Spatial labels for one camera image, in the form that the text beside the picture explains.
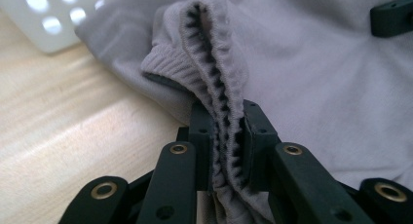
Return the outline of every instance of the white plastic box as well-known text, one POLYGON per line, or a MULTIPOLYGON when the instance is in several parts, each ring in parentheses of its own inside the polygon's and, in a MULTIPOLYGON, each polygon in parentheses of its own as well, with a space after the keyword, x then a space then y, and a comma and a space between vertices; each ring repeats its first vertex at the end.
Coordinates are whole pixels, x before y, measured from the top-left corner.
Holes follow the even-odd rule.
POLYGON ((79 42, 74 28, 109 0, 0 0, 0 7, 41 51, 79 42))

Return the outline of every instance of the wooden table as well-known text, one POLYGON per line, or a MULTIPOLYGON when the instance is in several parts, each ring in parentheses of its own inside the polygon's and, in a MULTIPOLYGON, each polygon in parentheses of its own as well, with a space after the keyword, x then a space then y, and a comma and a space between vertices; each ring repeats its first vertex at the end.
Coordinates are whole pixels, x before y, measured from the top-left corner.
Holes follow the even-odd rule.
POLYGON ((0 223, 57 223, 89 181, 151 170, 179 126, 84 45, 45 55, 0 12, 0 223))

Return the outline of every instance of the black bracket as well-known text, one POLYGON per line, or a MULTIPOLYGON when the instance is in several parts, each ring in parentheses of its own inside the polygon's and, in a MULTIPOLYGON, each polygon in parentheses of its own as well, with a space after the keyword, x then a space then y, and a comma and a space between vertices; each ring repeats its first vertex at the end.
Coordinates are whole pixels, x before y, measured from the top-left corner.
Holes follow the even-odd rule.
POLYGON ((413 0, 395 0, 370 10, 371 33, 392 37, 413 30, 413 0))
MULTIPOLYGON (((243 173, 247 186, 269 192, 278 224, 413 223, 413 193, 383 178, 355 190, 337 182, 304 146, 281 143, 254 102, 244 102, 243 173)), ((104 176, 87 184, 59 223, 195 223, 196 192, 209 191, 213 121, 195 104, 191 126, 161 152, 153 172, 131 184, 104 176)))

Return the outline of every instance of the gray cloth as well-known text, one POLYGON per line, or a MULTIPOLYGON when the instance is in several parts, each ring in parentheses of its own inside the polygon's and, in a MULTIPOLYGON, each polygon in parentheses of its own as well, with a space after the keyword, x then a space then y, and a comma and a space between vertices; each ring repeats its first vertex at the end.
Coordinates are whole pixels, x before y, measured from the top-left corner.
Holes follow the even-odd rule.
POLYGON ((267 223, 267 194, 241 177, 243 99, 337 180, 384 177, 413 189, 413 33, 381 39, 369 27, 369 10, 389 1, 118 0, 77 33, 178 120, 188 123, 196 99, 213 116, 205 219, 267 223))

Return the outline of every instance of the wrinkled fabric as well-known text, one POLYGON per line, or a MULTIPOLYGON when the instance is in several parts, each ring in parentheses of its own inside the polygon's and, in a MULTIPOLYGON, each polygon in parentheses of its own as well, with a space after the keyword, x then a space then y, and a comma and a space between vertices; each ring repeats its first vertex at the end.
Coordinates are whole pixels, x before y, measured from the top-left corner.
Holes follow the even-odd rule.
POLYGON ((196 99, 211 114, 206 220, 267 223, 268 195, 251 191, 241 171, 243 99, 337 180, 357 188, 384 177, 413 188, 413 33, 382 39, 369 26, 369 10, 390 1, 118 0, 77 34, 183 123, 196 99))

